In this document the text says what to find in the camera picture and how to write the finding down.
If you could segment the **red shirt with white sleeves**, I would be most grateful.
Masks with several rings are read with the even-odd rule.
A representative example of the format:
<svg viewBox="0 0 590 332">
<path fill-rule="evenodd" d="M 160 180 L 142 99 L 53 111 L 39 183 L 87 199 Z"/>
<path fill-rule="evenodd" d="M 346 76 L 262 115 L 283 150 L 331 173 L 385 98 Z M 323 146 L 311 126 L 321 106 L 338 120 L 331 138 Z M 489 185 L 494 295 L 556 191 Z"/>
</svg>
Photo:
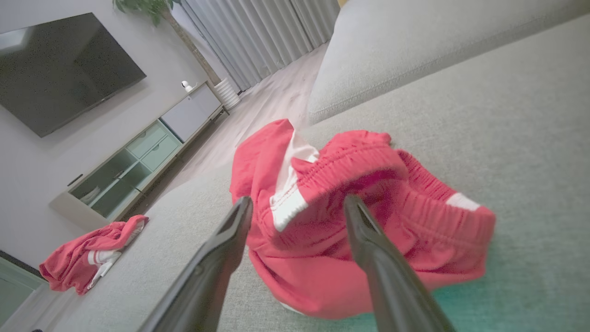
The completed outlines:
<svg viewBox="0 0 590 332">
<path fill-rule="evenodd" d="M 51 290 L 64 292 L 74 288 L 79 296 L 84 296 L 108 273 L 148 222 L 146 216 L 133 216 L 62 244 L 40 264 L 40 274 Z"/>
</svg>

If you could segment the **black flat screen television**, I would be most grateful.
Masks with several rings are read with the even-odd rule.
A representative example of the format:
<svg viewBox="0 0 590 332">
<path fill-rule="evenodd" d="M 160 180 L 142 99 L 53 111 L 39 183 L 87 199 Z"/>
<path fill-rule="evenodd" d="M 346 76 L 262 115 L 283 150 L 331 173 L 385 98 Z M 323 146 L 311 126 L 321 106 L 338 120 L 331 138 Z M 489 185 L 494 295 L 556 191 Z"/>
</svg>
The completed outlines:
<svg viewBox="0 0 590 332">
<path fill-rule="evenodd" d="M 145 77 L 93 13 L 0 33 L 0 106 L 41 138 Z"/>
</svg>

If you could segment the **grey pleated curtain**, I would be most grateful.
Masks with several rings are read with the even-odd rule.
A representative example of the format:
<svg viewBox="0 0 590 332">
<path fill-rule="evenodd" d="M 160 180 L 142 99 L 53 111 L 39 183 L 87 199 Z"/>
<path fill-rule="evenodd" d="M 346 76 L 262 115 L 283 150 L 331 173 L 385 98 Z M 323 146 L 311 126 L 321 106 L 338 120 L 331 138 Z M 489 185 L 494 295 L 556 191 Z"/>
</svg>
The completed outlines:
<svg viewBox="0 0 590 332">
<path fill-rule="evenodd" d="M 240 92 L 327 43 L 337 0 L 181 0 Z"/>
</svg>

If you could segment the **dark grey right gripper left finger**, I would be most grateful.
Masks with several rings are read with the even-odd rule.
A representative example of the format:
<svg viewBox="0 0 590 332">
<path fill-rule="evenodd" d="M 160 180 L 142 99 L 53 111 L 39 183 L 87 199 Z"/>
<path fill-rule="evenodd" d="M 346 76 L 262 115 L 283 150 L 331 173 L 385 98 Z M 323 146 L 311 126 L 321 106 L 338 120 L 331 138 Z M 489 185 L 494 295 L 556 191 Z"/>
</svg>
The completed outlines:
<svg viewBox="0 0 590 332">
<path fill-rule="evenodd" d="M 253 202 L 239 198 L 138 332 L 216 332 L 230 276 L 244 256 Z"/>
</svg>

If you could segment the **green potted tree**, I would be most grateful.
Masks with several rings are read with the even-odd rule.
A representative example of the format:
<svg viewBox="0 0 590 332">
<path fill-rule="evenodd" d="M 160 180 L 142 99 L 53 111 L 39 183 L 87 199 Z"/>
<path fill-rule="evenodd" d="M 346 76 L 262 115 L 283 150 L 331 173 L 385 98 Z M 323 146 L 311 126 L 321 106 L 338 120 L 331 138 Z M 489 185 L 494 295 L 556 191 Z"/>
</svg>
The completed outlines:
<svg viewBox="0 0 590 332">
<path fill-rule="evenodd" d="M 120 12 L 130 11 L 133 13 L 140 13 L 141 15 L 149 17 L 154 26 L 158 26 L 162 20 L 167 21 L 194 56 L 196 61 L 198 61 L 202 69 L 205 70 L 209 81 L 211 81 L 213 85 L 217 85 L 221 82 L 221 79 L 217 73 L 215 73 L 214 69 L 205 59 L 198 47 L 193 43 L 189 34 L 183 29 L 183 27 L 181 27 L 177 19 L 175 19 L 171 13 L 175 4 L 180 3 L 181 0 L 112 0 L 112 4 Z"/>
</svg>

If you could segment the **grey fabric sofa back cushion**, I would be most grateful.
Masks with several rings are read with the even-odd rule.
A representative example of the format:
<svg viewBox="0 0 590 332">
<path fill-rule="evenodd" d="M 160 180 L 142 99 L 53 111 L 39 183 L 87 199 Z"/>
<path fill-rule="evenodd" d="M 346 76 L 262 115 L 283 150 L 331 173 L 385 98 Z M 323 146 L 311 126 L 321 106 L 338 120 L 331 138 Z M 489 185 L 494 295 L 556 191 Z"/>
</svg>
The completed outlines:
<svg viewBox="0 0 590 332">
<path fill-rule="evenodd" d="M 308 100 L 308 121 L 587 13 L 590 0 L 348 0 Z"/>
</svg>

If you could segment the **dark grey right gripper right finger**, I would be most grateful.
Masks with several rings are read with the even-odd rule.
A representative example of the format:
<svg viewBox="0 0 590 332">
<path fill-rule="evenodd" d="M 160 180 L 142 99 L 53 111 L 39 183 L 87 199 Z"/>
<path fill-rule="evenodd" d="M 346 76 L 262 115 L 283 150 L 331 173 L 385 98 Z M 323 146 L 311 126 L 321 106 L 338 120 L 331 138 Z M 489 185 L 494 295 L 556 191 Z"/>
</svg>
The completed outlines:
<svg viewBox="0 0 590 332">
<path fill-rule="evenodd" d="M 353 258 L 366 273 L 378 332 L 456 332 L 363 201 L 349 194 L 343 210 Z"/>
</svg>

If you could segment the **white low television cabinet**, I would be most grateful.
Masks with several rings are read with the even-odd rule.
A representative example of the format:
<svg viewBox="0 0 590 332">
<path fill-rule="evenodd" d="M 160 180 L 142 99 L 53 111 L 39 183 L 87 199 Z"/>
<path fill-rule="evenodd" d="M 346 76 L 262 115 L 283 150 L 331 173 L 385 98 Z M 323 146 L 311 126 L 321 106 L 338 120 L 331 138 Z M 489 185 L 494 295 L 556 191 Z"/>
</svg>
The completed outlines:
<svg viewBox="0 0 590 332">
<path fill-rule="evenodd" d="M 87 231 L 125 220 L 198 134 L 226 111 L 209 82 L 198 84 L 109 158 L 59 193 L 50 208 Z"/>
</svg>

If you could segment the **white ribbed plant pot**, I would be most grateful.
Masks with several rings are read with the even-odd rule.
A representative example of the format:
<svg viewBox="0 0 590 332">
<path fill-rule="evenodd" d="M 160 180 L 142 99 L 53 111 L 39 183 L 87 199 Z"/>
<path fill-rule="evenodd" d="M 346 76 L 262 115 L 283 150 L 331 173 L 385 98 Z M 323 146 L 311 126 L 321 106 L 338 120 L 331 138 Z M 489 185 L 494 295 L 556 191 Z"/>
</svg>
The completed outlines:
<svg viewBox="0 0 590 332">
<path fill-rule="evenodd" d="M 215 89 L 227 111 L 233 109 L 240 103 L 240 96 L 234 91 L 227 78 L 224 78 L 219 84 L 215 85 Z"/>
</svg>

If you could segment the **pale green low cabinet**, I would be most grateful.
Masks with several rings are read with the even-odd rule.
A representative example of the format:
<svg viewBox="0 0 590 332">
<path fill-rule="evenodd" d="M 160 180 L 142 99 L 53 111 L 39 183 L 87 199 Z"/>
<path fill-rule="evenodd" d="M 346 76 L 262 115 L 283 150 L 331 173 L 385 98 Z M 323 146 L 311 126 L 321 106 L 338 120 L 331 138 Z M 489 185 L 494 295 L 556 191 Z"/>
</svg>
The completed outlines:
<svg viewBox="0 0 590 332">
<path fill-rule="evenodd" d="M 36 269 L 0 250 L 0 327 L 42 285 Z"/>
</svg>

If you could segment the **red shorts with elastic waistband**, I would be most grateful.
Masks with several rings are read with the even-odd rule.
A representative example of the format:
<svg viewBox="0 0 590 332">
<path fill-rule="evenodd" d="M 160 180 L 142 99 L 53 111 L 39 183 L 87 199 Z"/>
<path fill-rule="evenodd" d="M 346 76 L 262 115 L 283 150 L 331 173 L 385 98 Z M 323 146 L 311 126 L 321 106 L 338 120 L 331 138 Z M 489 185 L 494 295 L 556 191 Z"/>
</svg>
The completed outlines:
<svg viewBox="0 0 590 332">
<path fill-rule="evenodd" d="M 496 216 L 431 174 L 386 133 L 336 134 L 321 150 L 287 119 L 236 150 L 232 201 L 253 200 L 249 258 L 274 297 L 321 319 L 369 313 L 366 273 L 352 257 L 343 204 L 367 206 L 432 291 L 485 274 Z"/>
</svg>

